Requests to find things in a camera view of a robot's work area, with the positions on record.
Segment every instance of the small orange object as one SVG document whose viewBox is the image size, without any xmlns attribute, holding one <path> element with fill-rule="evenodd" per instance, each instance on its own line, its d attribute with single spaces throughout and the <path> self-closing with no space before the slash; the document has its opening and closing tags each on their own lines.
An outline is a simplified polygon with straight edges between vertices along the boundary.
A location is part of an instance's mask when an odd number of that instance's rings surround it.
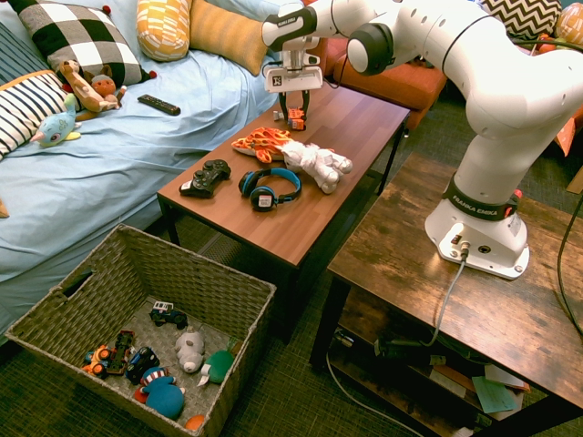
<svg viewBox="0 0 583 437">
<path fill-rule="evenodd" d="M 190 419 L 188 419 L 184 427 L 187 430 L 196 431 L 198 428 L 202 426 L 202 423 L 204 423 L 204 416 L 202 414 L 197 414 L 196 416 L 192 416 Z"/>
</svg>

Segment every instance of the black and white checkered pillow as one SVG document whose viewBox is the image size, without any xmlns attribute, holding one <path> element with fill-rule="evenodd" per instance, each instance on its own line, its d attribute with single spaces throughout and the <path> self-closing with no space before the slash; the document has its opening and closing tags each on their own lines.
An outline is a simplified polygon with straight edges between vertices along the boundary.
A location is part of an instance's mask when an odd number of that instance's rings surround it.
<svg viewBox="0 0 583 437">
<path fill-rule="evenodd" d="M 8 0 L 53 70 L 75 59 L 84 72 L 98 75 L 109 65 L 117 86 L 149 79 L 128 43 L 102 11 L 45 0 Z"/>
</svg>

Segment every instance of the blue headphones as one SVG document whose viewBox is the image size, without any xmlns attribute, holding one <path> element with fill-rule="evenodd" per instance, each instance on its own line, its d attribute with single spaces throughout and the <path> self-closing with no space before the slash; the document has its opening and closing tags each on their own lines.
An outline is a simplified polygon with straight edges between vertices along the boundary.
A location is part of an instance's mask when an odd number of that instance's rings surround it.
<svg viewBox="0 0 583 437">
<path fill-rule="evenodd" d="M 269 175 L 289 180 L 295 186 L 295 191 L 290 194 L 276 196 L 273 190 L 265 185 L 257 187 L 259 179 Z M 280 203 L 291 202 L 300 196 L 302 183 L 295 173 L 287 168 L 266 168 L 245 173 L 239 181 L 239 191 L 244 197 L 250 198 L 253 209 L 263 212 L 269 211 Z"/>
</svg>

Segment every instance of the orange pillow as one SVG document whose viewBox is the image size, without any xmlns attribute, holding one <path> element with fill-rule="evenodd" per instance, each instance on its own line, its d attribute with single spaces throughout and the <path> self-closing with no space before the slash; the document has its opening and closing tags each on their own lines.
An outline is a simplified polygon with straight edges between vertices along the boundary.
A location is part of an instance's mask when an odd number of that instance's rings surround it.
<svg viewBox="0 0 583 437">
<path fill-rule="evenodd" d="M 257 76 L 267 53 L 261 26 L 259 21 L 194 0 L 190 9 L 190 48 L 224 56 Z"/>
</svg>

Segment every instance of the white plush toy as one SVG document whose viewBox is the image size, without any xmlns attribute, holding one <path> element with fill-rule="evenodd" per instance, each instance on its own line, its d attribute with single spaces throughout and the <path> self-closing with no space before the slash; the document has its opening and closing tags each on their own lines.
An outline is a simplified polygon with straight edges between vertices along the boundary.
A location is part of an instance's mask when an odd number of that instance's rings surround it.
<svg viewBox="0 0 583 437">
<path fill-rule="evenodd" d="M 315 144 L 304 145 L 298 141 L 290 141 L 278 148 L 283 153 L 283 160 L 289 170 L 305 171 L 326 194 L 334 192 L 340 177 L 353 169 L 350 159 Z"/>
<path fill-rule="evenodd" d="M 193 373 L 202 364 L 204 338 L 200 332 L 185 332 L 176 340 L 174 350 L 179 357 L 182 370 Z"/>
</svg>

